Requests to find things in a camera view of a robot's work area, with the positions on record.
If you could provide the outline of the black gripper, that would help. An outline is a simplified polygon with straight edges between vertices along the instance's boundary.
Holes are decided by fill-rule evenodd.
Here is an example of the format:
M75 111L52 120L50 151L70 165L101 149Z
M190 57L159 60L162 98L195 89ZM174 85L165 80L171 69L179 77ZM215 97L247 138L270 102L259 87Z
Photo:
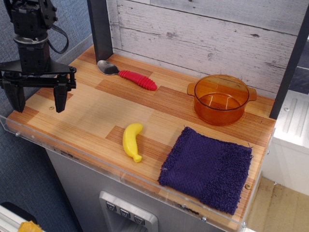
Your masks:
M5 85L5 94L14 110L22 113L26 99L23 87L54 87L56 112L65 110L67 91L76 88L76 68L50 57L50 44L19 44L20 59L3 62L0 71L16 85Z

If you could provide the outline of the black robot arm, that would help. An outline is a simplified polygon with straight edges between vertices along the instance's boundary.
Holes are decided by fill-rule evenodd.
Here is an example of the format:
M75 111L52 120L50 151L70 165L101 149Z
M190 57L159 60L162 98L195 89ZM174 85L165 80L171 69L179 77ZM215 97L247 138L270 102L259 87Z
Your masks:
M76 88L76 68L51 59L53 46L48 30L64 36L55 26L57 8L49 0L6 0L4 2L14 26L14 42L19 59L1 63L0 86L11 106L23 112L26 99L24 88L49 87L54 90L56 111L65 110L68 92Z

